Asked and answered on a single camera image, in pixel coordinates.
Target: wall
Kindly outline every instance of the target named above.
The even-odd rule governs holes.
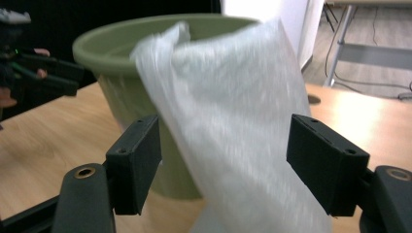
[[[302,68],[312,57],[324,0],[309,0],[300,38],[298,61]]]
[[[312,56],[323,0],[222,0],[223,14],[267,21],[280,17],[300,67]]]

